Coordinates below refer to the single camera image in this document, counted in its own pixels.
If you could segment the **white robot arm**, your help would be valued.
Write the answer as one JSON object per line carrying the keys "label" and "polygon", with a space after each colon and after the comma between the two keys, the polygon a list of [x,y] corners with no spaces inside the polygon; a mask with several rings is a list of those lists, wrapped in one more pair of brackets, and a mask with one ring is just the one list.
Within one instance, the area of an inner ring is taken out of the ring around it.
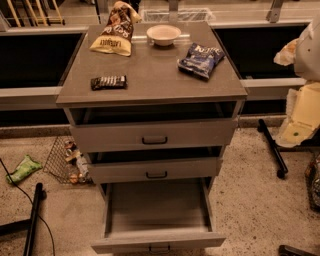
{"label": "white robot arm", "polygon": [[306,80],[299,90],[288,91],[286,118],[276,135],[278,145],[291,148],[310,139],[320,127],[320,16],[287,43],[274,62],[293,64],[295,74]]}

